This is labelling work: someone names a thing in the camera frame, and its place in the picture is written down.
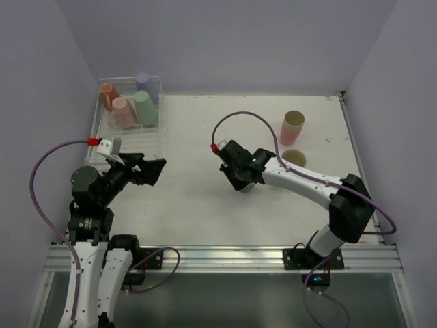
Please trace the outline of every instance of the wall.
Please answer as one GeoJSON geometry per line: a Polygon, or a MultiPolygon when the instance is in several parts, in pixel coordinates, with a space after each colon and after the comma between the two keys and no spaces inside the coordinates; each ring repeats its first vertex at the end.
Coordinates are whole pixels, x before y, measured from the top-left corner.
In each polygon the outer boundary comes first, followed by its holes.
{"type": "Polygon", "coordinates": [[[393,237],[423,327],[435,327],[437,3],[399,0],[346,93],[373,196],[393,237]]]}
{"type": "Polygon", "coordinates": [[[345,90],[396,0],[57,0],[97,78],[166,91],[345,90]]]}
{"type": "MultiPolygon", "coordinates": [[[[0,10],[0,326],[22,327],[30,313],[53,233],[33,208],[33,164],[54,145],[85,138],[97,86],[53,0],[3,1],[0,10]]],[[[70,174],[86,155],[72,146],[36,179],[48,216],[65,226],[70,174]]]]}

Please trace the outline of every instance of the metal frame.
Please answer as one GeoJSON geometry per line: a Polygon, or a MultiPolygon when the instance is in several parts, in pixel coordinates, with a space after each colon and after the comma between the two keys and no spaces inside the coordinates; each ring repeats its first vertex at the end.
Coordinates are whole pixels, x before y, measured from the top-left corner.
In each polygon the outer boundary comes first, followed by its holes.
{"type": "MultiPolygon", "coordinates": [[[[348,113],[341,94],[338,97],[346,126],[352,142],[352,148],[358,164],[361,177],[367,185],[367,180],[356,148],[355,138],[350,126],[348,113]]],[[[380,224],[376,216],[373,222],[380,231],[380,224]]],[[[379,245],[344,245],[344,270],[332,270],[333,273],[391,273],[399,303],[408,328],[419,328],[417,317],[410,295],[406,289],[401,260],[395,245],[385,245],[379,236],[379,245]]],[[[158,247],[156,245],[142,245],[141,247],[158,247]]],[[[286,271],[282,261],[282,249],[292,246],[174,246],[180,251],[181,261],[178,273],[281,273],[301,274],[308,271],[286,271]]],[[[163,267],[159,273],[170,272],[176,263],[176,255],[171,251],[163,254],[163,267]]],[[[70,270],[70,251],[63,245],[52,245],[44,265],[44,272],[37,291],[33,309],[29,317],[27,328],[40,326],[42,314],[48,299],[55,272],[70,270]]]]}

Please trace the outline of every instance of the beige and pink cup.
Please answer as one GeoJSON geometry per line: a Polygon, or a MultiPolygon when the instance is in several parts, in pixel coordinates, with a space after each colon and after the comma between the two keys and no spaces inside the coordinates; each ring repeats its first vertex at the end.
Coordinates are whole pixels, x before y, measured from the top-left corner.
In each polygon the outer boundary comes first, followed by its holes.
{"type": "Polygon", "coordinates": [[[285,114],[282,123],[281,135],[279,141],[284,146],[292,145],[298,139],[305,122],[305,116],[299,111],[289,111],[285,114]]]}
{"type": "Polygon", "coordinates": [[[111,128],[130,128],[137,123],[137,115],[129,100],[118,97],[112,100],[112,112],[108,119],[111,128]]]}

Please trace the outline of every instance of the wire basket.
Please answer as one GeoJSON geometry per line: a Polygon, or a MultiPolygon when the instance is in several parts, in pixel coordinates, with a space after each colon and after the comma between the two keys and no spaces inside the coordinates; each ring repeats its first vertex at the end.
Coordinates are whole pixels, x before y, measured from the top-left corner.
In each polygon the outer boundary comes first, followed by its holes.
{"type": "MultiPolygon", "coordinates": [[[[157,159],[163,157],[163,121],[164,113],[162,108],[163,89],[159,77],[152,77],[153,83],[159,90],[158,123],[151,126],[137,124],[131,128],[111,128],[108,125],[110,113],[103,107],[103,102],[98,95],[96,111],[94,113],[93,128],[91,136],[95,138],[108,139],[119,137],[122,139],[120,152],[140,152],[145,155],[144,159],[157,159]]],[[[133,106],[133,96],[137,91],[135,77],[118,77],[112,79],[101,79],[100,83],[110,83],[120,93],[120,96],[127,98],[133,106]]],[[[97,154],[95,147],[88,148],[88,155],[85,164],[95,167],[98,171],[107,170],[109,164],[104,157],[97,154]]]]}

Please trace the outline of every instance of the red connector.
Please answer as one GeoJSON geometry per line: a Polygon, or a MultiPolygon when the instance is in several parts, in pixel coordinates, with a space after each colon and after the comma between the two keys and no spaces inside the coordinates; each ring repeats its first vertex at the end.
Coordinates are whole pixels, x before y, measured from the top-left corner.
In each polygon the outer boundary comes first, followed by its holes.
{"type": "Polygon", "coordinates": [[[219,152],[219,147],[215,143],[211,143],[211,149],[215,154],[219,152]]]}
{"type": "Polygon", "coordinates": [[[96,147],[98,146],[100,140],[97,138],[88,138],[88,146],[96,147]]]}

